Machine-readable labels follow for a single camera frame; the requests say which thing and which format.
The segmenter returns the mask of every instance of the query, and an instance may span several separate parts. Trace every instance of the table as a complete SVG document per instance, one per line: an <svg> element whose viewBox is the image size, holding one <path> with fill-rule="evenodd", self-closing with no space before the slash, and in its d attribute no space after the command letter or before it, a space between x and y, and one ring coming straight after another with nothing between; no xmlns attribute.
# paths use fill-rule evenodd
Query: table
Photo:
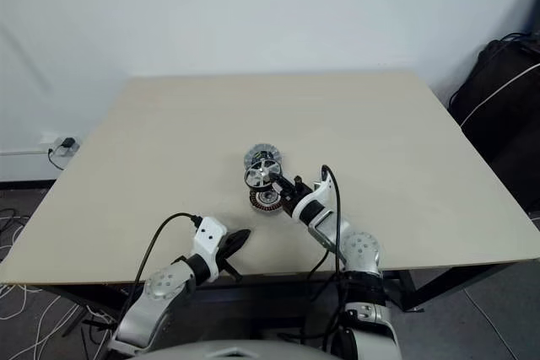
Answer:
<svg viewBox="0 0 540 360"><path fill-rule="evenodd" d="M540 256L540 233L412 73L135 78L19 236L0 281L130 282L156 228L179 211L252 229L230 260L244 275L309 271L323 250L305 226L249 205L243 155L258 142L308 184L322 164L333 169L344 214L381 244L381 269L455 267L418 291L395 273L392 299L404 309L494 264ZM143 276L188 254L193 235L189 221L169 226ZM329 258L321 270L331 268Z"/></svg>

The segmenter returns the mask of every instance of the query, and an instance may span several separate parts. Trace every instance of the power outlet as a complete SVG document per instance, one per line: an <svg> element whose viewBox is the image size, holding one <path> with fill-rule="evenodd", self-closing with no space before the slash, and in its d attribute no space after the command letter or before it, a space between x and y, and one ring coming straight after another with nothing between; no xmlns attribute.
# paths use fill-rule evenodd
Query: power outlet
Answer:
<svg viewBox="0 0 540 360"><path fill-rule="evenodd" d="M75 140L74 145L70 148L62 148L60 145L62 145L62 142L64 142L64 139L71 137ZM64 157L70 157L73 156L79 149L81 144L81 140L79 137L74 137L73 135L65 135L65 136L59 136L56 133L43 133L40 140L40 150L43 152L48 152L49 149L52 149L56 152L57 156L64 156Z"/></svg>

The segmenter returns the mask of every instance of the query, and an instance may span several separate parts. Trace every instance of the white wall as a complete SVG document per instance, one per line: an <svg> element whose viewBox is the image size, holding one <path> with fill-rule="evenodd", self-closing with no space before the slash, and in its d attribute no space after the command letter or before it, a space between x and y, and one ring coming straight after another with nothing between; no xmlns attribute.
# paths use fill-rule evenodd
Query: white wall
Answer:
<svg viewBox="0 0 540 360"><path fill-rule="evenodd" d="M410 67L446 101L532 0L0 0L0 153L84 137L133 75ZM0 156L0 180L55 177Z"/></svg>

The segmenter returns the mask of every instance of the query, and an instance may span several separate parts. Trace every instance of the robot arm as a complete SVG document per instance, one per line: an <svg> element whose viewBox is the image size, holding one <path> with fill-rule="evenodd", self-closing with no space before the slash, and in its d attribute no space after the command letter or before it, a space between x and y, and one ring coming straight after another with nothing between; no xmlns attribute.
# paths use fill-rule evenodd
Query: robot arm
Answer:
<svg viewBox="0 0 540 360"><path fill-rule="evenodd" d="M121 320L109 348L128 356L151 350L167 325L173 305L188 300L196 286L213 282L221 270L240 276L226 259L244 244L249 233L243 229L225 238L227 228L217 219L205 217L195 234L191 256L180 257L146 280L141 296Z"/></svg>
<svg viewBox="0 0 540 360"><path fill-rule="evenodd" d="M355 230L343 218L339 247L336 246L335 214L325 206L335 187L331 176L323 172L314 191L299 176L294 178L294 183L281 173L270 173L268 178L273 190L281 196L284 211L293 220L305 224L323 247L339 255L344 262L345 302L331 353L347 360L400 360L378 269L381 248L372 235Z"/></svg>

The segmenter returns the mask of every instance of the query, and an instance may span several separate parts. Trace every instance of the black bag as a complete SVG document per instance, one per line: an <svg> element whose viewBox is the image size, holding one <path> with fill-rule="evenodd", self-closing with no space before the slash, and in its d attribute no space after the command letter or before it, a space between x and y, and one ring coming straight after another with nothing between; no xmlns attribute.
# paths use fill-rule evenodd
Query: black bag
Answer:
<svg viewBox="0 0 540 360"><path fill-rule="evenodd" d="M540 46L530 37L490 42L448 109L526 211L540 207L540 67L500 90L467 117L497 89L538 63Z"/></svg>

